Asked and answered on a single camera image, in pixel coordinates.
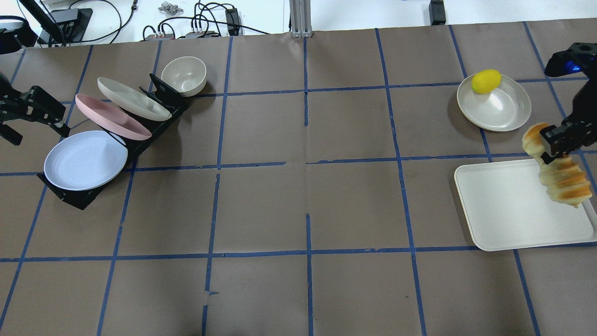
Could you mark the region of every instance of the tray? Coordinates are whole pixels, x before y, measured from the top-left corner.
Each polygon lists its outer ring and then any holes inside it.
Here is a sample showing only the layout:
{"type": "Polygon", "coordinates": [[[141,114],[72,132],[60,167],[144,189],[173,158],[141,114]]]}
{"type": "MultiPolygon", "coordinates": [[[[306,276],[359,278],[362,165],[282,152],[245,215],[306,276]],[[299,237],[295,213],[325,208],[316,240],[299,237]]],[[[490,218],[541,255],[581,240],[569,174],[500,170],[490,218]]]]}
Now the tray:
{"type": "Polygon", "coordinates": [[[552,201],[535,160],[469,164],[454,172],[470,235],[485,251],[597,241],[590,200],[552,201]]]}

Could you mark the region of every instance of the lemon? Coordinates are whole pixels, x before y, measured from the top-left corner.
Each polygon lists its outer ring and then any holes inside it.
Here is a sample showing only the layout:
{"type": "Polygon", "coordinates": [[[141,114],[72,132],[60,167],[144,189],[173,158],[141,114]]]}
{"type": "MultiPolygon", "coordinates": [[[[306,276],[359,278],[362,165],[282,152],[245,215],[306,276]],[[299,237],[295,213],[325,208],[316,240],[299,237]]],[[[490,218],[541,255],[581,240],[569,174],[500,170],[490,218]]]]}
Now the lemon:
{"type": "Polygon", "coordinates": [[[475,93],[485,94],[491,92],[498,87],[501,82],[501,74],[498,70],[487,69],[480,71],[473,76],[471,83],[472,89],[475,93]]]}

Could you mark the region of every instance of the brown table surface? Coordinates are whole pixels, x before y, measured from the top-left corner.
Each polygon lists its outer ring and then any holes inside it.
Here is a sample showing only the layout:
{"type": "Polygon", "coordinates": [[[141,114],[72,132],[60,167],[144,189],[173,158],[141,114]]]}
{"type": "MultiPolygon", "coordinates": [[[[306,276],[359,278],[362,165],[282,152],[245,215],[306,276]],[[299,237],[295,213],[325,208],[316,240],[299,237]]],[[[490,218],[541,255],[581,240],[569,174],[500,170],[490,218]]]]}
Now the brown table surface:
{"type": "MultiPolygon", "coordinates": [[[[35,176],[59,136],[9,123],[24,139],[0,141],[0,334],[594,335],[596,244],[480,251],[452,175],[528,158],[523,132],[559,124],[586,82],[544,65],[596,31],[557,20],[0,57],[16,89],[63,102],[72,134],[97,129],[73,99],[104,98],[99,76],[148,88],[176,57],[208,67],[189,110],[85,211],[35,176]],[[520,129],[462,116],[457,86],[486,68],[528,92],[520,129]]],[[[596,153],[574,156],[593,183],[596,153]]]]}

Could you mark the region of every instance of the white plate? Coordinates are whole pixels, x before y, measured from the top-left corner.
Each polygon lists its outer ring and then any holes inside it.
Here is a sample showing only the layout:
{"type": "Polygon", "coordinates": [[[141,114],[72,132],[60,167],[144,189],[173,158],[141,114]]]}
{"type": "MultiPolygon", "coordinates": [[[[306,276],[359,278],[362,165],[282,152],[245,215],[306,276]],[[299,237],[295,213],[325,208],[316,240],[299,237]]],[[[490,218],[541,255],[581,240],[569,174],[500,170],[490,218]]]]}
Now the white plate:
{"type": "Polygon", "coordinates": [[[458,86],[456,98],[462,114],[482,129],[505,132],[524,125],[531,116],[531,99],[514,80],[501,76],[500,85],[490,93],[473,92],[468,76],[458,86]]]}
{"type": "Polygon", "coordinates": [[[112,180],[124,167],[128,151],[104,131],[75,134],[45,158],[45,177],[66,190],[89,190],[112,180]]]}
{"type": "Polygon", "coordinates": [[[153,121],[164,121],[172,117],[167,109],[153,99],[117,81],[98,77],[97,87],[106,98],[139,117],[153,121]]]}
{"type": "Polygon", "coordinates": [[[552,201],[533,159],[469,164],[454,180],[470,235],[485,251],[597,241],[589,200],[578,208],[552,201]]]}

